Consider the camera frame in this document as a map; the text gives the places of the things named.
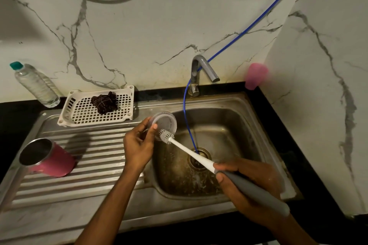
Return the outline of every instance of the faucet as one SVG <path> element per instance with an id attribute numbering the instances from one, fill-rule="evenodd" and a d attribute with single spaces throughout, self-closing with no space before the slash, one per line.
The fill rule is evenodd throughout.
<path id="1" fill-rule="evenodd" d="M 192 69 L 191 69 L 191 76 L 190 76 L 190 88 L 188 94 L 192 97 L 197 97 L 200 92 L 198 90 L 198 68 L 201 66 L 203 70 L 205 70 L 206 74 L 208 75 L 209 79 L 212 82 L 219 81 L 220 78 L 214 72 L 208 61 L 202 55 L 196 55 L 193 57 L 192 60 Z"/>

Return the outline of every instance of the basket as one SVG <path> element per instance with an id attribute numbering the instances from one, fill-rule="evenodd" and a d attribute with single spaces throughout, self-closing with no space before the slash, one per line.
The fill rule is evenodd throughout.
<path id="1" fill-rule="evenodd" d="M 93 96 L 107 95 L 110 91 L 116 94 L 118 109 L 106 114 L 99 114 L 91 104 Z M 123 122 L 133 119 L 134 86 L 127 85 L 124 89 L 82 92 L 73 90 L 69 93 L 62 108 L 58 125 L 78 127 L 85 125 Z"/>

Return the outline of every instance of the pink tumbler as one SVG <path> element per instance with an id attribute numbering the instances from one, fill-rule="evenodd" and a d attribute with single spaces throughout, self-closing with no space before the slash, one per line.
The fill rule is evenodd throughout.
<path id="1" fill-rule="evenodd" d="M 252 63 L 246 73 L 246 89 L 254 90 L 266 78 L 268 68 L 261 63 Z"/>
<path id="2" fill-rule="evenodd" d="M 32 140 L 23 148 L 19 162 L 30 171 L 62 177 L 70 173 L 76 161 L 73 156 L 47 138 Z"/>

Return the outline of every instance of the hand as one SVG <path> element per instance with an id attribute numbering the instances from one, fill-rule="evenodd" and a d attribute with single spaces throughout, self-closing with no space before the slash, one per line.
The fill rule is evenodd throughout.
<path id="1" fill-rule="evenodd" d="M 214 168 L 232 172 L 239 171 L 253 181 L 253 183 L 280 199 L 281 186 L 278 174 L 270 164 L 238 158 L 228 163 L 215 163 Z M 217 173 L 216 179 L 225 195 L 228 196 L 235 207 L 251 221 L 269 229 L 273 229 L 278 223 L 285 220 L 284 217 L 272 209 L 262 206 L 243 195 L 234 183 L 223 173 Z"/>
<path id="2" fill-rule="evenodd" d="M 125 167 L 132 167 L 140 172 L 143 171 L 145 165 L 152 158 L 154 152 L 154 135 L 157 130 L 157 124 L 153 124 L 147 134 L 148 122 L 151 117 L 147 117 L 139 125 L 125 134 L 124 151 L 125 151 Z"/>

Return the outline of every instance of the marble wall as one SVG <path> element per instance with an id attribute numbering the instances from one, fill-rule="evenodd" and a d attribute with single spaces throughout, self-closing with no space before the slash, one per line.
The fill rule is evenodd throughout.
<path id="1" fill-rule="evenodd" d="M 297 0 L 261 89 L 345 214 L 368 210 L 367 0 Z"/>
<path id="2" fill-rule="evenodd" d="M 67 94 L 185 86 L 196 54 L 209 58 L 274 0 L 0 0 L 0 102 L 34 99 L 8 64 L 29 63 Z M 295 0 L 211 64 L 222 83 L 263 62 Z M 208 84 L 205 75 L 201 84 Z"/>

